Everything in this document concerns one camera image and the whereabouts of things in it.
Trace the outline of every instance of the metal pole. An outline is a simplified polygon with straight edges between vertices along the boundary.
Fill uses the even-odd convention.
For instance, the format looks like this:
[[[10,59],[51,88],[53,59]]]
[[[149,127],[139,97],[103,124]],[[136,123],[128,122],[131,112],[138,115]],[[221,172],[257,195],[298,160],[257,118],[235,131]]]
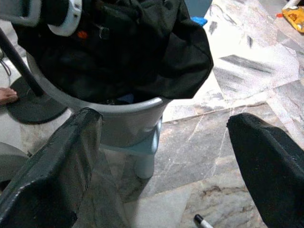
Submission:
[[[32,73],[30,72],[26,64],[23,62],[21,56],[15,50],[14,46],[6,37],[6,35],[4,34],[1,28],[0,28],[0,47],[3,50],[3,52],[8,56],[10,61],[14,64],[16,69],[21,73],[22,77],[25,79],[29,87],[33,90],[35,95],[42,96],[44,94],[44,91],[35,81]]]

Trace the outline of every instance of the marble floor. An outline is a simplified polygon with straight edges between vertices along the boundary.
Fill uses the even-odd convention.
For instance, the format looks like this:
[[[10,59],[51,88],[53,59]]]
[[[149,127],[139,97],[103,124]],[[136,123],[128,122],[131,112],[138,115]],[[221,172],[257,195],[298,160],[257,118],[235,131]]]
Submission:
[[[191,100],[163,115],[155,172],[136,177],[133,156],[100,150],[74,228],[194,228],[201,214],[215,228],[263,228],[240,175],[226,123],[249,112],[284,129],[304,148],[304,36],[276,13],[285,0],[213,0],[206,14],[214,69]],[[17,46],[9,24],[0,27]],[[0,86],[19,77],[13,65]],[[0,142],[34,153],[71,115],[26,125],[0,107]]]

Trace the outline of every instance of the orange tag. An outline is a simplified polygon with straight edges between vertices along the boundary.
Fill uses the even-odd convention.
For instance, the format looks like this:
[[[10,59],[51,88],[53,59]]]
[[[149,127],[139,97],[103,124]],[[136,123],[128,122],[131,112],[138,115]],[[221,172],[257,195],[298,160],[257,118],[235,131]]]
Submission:
[[[86,31],[79,31],[77,32],[77,36],[81,39],[87,39],[89,35],[87,34]]]

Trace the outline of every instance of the black cloth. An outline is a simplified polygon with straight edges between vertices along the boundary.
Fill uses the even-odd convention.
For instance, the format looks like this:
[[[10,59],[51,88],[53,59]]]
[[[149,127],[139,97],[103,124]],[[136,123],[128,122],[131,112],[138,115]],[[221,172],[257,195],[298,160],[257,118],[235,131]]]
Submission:
[[[96,24],[109,32],[100,38]],[[128,93],[192,98],[213,67],[206,33],[190,19],[184,0],[102,4],[83,13],[67,38],[52,34],[43,21],[36,28],[14,28],[53,84],[90,102]],[[80,31],[87,39],[79,38]]]
[[[246,186],[269,228],[304,228],[304,151],[280,128],[243,113],[228,122]]]

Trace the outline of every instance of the black stand base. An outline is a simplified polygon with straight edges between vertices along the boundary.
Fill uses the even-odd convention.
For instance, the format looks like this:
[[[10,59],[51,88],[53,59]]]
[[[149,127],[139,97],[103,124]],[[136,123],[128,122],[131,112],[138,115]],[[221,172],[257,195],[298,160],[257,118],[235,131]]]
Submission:
[[[19,100],[7,104],[6,107],[9,114],[21,123],[46,123],[56,119],[67,109],[46,94],[36,96],[22,77],[11,88],[17,92]]]

